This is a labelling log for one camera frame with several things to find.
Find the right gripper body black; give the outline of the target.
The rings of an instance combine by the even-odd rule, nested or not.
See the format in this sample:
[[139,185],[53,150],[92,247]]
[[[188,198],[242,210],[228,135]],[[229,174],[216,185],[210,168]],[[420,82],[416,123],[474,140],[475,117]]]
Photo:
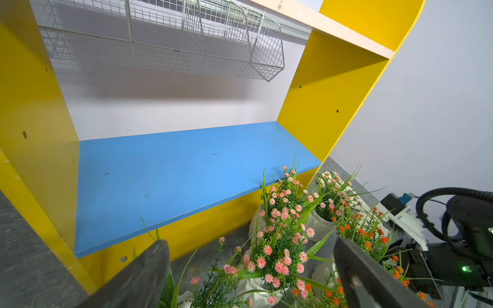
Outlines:
[[409,288],[443,300],[446,287],[462,286],[462,259],[446,243],[435,243],[426,251],[413,240],[400,239],[390,245],[385,255],[388,264],[400,266]]

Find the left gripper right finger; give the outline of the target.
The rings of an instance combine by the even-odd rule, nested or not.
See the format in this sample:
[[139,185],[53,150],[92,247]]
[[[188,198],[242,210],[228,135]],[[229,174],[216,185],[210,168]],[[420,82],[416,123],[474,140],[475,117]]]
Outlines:
[[351,240],[337,238],[334,258],[348,307],[429,306]]

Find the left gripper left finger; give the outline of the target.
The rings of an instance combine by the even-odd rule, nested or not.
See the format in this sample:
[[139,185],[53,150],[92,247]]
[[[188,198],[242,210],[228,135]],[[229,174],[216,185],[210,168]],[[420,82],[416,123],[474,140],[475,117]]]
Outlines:
[[164,240],[154,242],[126,268],[79,307],[158,307],[169,272],[170,254]]

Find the orange plant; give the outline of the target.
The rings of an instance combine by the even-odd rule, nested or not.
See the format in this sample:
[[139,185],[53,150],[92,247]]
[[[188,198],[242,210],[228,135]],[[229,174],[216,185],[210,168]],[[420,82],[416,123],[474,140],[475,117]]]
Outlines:
[[301,277],[291,291],[289,307],[347,307],[335,264],[319,264],[311,278]]
[[407,267],[401,260],[402,253],[391,251],[392,235],[383,226],[386,213],[377,207],[370,210],[340,207],[332,213],[335,215],[332,221],[337,236],[352,241],[405,287],[410,287],[410,279],[406,277]]

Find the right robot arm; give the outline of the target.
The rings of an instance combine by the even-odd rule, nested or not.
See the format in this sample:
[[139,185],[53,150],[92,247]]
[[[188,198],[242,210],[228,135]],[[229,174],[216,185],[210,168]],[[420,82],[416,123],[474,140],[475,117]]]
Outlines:
[[381,200],[390,224],[408,235],[390,246],[407,271],[402,278],[415,292],[443,300],[443,288],[455,288],[451,306],[471,297],[492,305],[492,193],[443,187],[415,196],[391,193]]

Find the yellow rack pink blue shelves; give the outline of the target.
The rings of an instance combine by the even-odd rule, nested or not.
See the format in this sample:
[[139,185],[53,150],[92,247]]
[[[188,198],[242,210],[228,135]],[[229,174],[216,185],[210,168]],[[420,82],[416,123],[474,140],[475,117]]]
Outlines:
[[281,26],[267,82],[52,59],[31,2],[1,2],[1,192],[88,293],[147,230],[176,259],[246,225],[263,173],[309,184],[425,7],[237,1]]

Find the pink plant back centre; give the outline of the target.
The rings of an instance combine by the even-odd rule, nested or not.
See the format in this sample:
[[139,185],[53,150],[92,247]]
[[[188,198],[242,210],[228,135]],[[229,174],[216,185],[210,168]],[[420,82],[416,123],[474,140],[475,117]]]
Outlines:
[[306,299],[311,288],[301,278],[310,254],[306,244],[315,237],[308,218],[322,204],[309,192],[295,167],[283,167],[272,184],[262,182],[261,205],[253,219],[250,247],[238,265],[223,268],[234,294],[223,307],[273,307],[291,293]]

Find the pink plant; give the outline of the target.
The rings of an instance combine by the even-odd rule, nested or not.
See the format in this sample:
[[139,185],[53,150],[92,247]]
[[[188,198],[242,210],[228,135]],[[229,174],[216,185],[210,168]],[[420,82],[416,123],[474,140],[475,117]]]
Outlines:
[[354,187],[358,171],[356,169],[344,180],[336,171],[324,168],[315,178],[313,191],[322,197],[322,201],[307,220],[307,226],[315,231],[315,240],[334,230],[389,235],[384,226],[384,211],[367,205],[362,199],[364,192],[360,187]]
[[301,278],[310,254],[306,244],[315,237],[308,218],[322,204],[309,192],[295,167],[283,167],[272,184],[262,182],[261,205],[253,219],[250,247],[238,265],[223,268],[234,294],[223,307],[273,307],[291,293],[306,299],[311,288]]

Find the pink plant right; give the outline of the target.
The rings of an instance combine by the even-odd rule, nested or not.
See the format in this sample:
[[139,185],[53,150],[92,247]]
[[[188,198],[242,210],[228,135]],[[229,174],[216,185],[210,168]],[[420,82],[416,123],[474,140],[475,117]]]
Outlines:
[[367,205],[362,199],[364,192],[360,187],[354,187],[358,171],[356,169],[344,180],[336,171],[324,168],[315,178],[313,191],[322,197],[322,201],[307,220],[307,226],[315,231],[315,240],[334,230],[389,235],[384,226],[384,211]]

